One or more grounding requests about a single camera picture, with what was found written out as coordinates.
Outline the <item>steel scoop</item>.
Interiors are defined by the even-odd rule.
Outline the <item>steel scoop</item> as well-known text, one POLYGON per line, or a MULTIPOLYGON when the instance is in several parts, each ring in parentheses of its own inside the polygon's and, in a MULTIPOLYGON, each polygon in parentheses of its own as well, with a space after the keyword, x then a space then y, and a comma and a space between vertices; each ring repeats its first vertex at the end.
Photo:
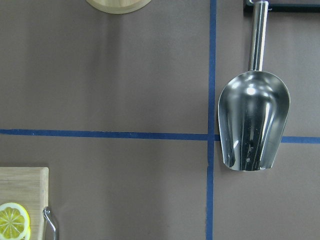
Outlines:
POLYGON ((269 3, 253 4, 248 71, 234 77, 218 100, 223 163, 234 171, 272 168, 291 98, 285 83, 263 71, 269 3))

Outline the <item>wooden mug tree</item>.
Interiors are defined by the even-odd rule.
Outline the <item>wooden mug tree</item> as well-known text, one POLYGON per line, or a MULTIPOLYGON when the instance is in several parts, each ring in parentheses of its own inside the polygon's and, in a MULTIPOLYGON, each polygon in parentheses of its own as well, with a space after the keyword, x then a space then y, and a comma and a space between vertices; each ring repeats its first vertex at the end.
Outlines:
POLYGON ((95 9, 109 14, 127 14, 143 8, 151 0, 87 0, 95 9))

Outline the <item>wine glass rack tray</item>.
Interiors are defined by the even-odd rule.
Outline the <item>wine glass rack tray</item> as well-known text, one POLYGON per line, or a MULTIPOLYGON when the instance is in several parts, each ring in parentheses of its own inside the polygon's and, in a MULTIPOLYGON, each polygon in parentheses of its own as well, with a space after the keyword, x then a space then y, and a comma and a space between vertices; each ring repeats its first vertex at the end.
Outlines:
POLYGON ((268 0, 262 3, 263 8, 270 12, 281 13, 319 13, 319 0, 268 0))

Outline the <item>bamboo cutting board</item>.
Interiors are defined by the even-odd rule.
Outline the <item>bamboo cutting board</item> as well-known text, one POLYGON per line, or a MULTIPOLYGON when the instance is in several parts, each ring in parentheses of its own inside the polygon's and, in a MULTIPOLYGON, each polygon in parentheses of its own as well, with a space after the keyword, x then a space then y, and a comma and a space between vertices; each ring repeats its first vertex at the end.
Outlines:
POLYGON ((32 240, 43 240, 44 208, 49 206, 48 167, 1 167, 0 203, 18 203, 30 217, 32 240))

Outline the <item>lemon slice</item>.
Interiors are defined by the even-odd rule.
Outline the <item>lemon slice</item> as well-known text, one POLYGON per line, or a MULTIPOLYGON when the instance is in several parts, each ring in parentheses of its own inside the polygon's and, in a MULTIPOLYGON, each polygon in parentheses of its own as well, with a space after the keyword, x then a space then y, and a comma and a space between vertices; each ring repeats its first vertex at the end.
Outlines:
POLYGON ((27 210, 15 202, 0 206, 0 239, 29 240, 31 237, 30 217, 27 210))

